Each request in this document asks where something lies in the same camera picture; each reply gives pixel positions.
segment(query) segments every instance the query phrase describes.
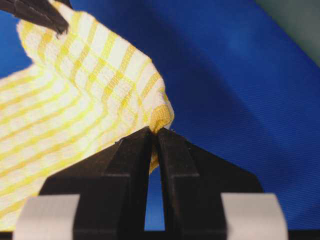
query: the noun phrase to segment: cloth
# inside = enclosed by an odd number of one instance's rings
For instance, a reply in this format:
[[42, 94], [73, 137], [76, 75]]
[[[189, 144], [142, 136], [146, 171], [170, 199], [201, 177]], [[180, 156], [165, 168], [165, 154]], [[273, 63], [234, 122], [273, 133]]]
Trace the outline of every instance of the cloth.
[[[67, 34], [20, 21], [33, 64], [0, 80], [0, 231], [46, 178], [145, 126], [174, 118], [151, 59], [86, 12], [51, 1]], [[150, 171], [158, 165], [153, 153]]]

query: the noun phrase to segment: blue fabric background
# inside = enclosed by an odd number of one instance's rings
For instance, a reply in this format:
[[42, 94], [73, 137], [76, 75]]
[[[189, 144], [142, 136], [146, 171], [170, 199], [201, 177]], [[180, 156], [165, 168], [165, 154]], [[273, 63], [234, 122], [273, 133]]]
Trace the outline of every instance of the blue fabric background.
[[[290, 229], [320, 229], [320, 69], [252, 0], [71, 0], [149, 55], [172, 129], [256, 174]], [[0, 77], [31, 61], [0, 13]], [[146, 229], [164, 229], [160, 174]]]

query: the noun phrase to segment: fabric fold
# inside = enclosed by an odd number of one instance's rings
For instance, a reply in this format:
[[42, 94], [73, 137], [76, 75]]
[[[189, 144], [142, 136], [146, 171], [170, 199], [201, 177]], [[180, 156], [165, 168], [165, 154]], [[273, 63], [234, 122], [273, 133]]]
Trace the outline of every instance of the fabric fold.
[[[93, 16], [56, 1], [67, 34], [20, 21], [33, 64], [0, 80], [0, 231], [46, 178], [174, 111], [151, 59]], [[152, 154], [150, 172], [158, 166]]]

